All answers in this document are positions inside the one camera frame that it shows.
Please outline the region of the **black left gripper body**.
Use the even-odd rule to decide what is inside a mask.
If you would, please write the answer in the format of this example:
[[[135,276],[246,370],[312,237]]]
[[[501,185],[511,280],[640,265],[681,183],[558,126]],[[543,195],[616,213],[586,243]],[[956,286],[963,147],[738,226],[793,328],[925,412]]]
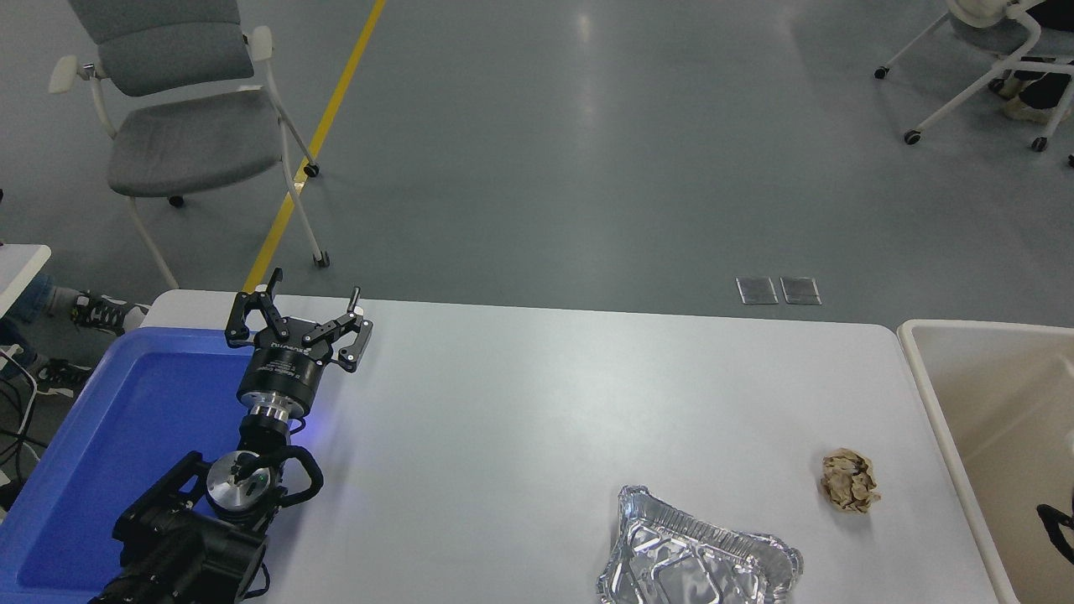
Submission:
[[[288,336],[279,339],[265,326],[253,337],[253,355],[242,375],[237,400],[246,408],[276,402],[290,416],[306,416],[320,385],[332,346],[326,341],[304,343],[303,337],[319,323],[309,320],[286,320]]]

